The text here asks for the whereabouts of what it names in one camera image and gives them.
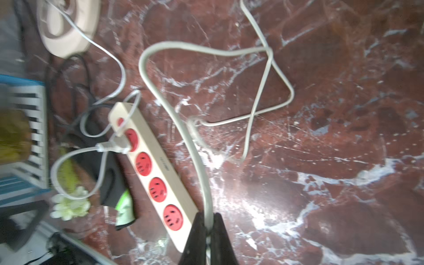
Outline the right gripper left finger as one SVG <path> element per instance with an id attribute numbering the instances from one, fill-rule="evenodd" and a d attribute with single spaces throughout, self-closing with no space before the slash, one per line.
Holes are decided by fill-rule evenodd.
<path id="1" fill-rule="evenodd" d="M 178 265 L 205 265 L 206 264 L 206 236 L 204 214 L 195 215 L 184 251 Z"/>

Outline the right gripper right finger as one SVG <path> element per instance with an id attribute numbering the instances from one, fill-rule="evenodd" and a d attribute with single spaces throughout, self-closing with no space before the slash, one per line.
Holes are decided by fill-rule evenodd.
<path id="1" fill-rule="evenodd" d="M 238 265 L 233 247 L 220 213 L 214 214 L 214 224 L 210 232 L 210 260 L 212 265 Z"/>

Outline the beige power strip red sockets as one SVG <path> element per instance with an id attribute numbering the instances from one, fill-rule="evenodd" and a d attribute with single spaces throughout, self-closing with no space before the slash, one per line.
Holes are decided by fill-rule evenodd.
<path id="1" fill-rule="evenodd" d="M 118 102 L 108 119 L 114 131 L 123 127 L 131 144 L 127 155 L 145 191 L 179 252 L 183 252 L 198 208 L 167 158 L 140 110 Z"/>

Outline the white artificial flower sprig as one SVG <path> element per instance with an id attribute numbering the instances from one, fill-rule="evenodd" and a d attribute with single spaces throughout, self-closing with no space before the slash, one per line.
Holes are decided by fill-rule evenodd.
<path id="1" fill-rule="evenodd" d="M 84 197 L 88 191 L 81 186 L 81 181 L 78 177 L 73 162 L 68 159 L 60 165 L 57 170 L 56 178 L 51 181 L 54 185 L 59 184 L 63 190 L 73 197 Z M 54 195 L 51 198 L 54 203 L 53 211 L 50 217 L 53 219 L 61 219 L 69 221 L 74 218 L 84 217 L 88 214 L 91 203 L 88 198 L 84 199 L 69 199 L 61 193 Z"/>

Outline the black work glove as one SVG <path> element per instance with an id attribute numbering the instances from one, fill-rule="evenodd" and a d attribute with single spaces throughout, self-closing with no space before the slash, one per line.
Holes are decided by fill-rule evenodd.
<path id="1" fill-rule="evenodd" d="M 69 130 L 64 133 L 63 141 L 78 148 L 94 147 L 99 142 L 107 141 L 105 136 L 94 139 L 83 135 L 79 128 L 81 119 L 82 115 L 79 115 L 71 123 Z M 98 180 L 102 161 L 100 152 L 79 154 L 74 156 L 72 161 L 84 169 L 93 180 Z M 101 205 L 114 208 L 118 212 L 115 222 L 116 230 L 119 231 L 135 223 L 133 199 L 117 156 L 112 152 L 108 154 L 106 159 L 104 179 L 99 188 L 99 194 Z"/>

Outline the beige round desk fan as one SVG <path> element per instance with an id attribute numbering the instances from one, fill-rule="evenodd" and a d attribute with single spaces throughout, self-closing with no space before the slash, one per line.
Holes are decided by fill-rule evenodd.
<path id="1" fill-rule="evenodd" d="M 93 38 L 99 23 L 101 1 L 37 1 L 39 33 L 47 50 L 60 58 L 88 50 L 87 41 L 54 7 L 60 7 L 85 35 Z"/>

